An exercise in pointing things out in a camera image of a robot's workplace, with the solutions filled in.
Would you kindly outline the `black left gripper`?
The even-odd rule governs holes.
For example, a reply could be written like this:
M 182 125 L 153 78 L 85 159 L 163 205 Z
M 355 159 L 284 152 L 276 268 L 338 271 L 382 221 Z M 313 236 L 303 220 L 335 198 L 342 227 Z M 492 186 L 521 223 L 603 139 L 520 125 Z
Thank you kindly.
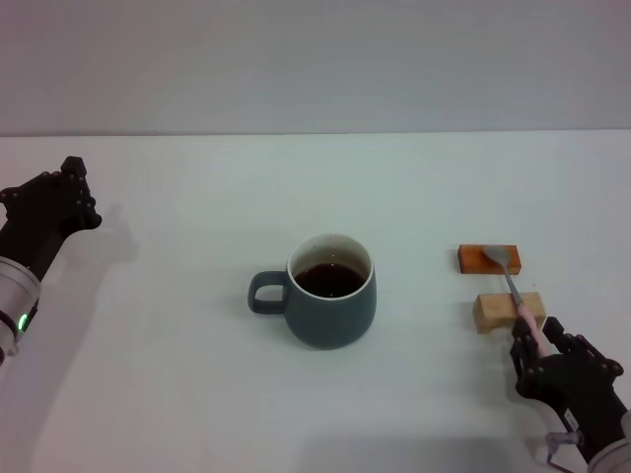
M 67 238 L 102 223 L 86 176 L 84 160 L 69 156 L 62 171 L 2 190 L 7 222 L 1 229 L 1 255 L 41 281 Z

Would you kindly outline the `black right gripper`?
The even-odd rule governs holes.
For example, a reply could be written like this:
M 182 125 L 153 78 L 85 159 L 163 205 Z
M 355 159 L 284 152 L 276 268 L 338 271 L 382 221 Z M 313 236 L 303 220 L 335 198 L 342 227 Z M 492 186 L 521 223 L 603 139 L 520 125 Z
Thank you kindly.
M 626 406 L 613 383 L 622 366 L 607 358 L 584 335 L 566 332 L 553 316 L 543 334 L 560 354 L 539 359 L 538 344 L 529 325 L 518 318 L 512 329 L 510 356 L 520 396 L 549 406 L 569 432 L 579 432 L 578 450 L 587 462 L 623 439 L 621 420 Z

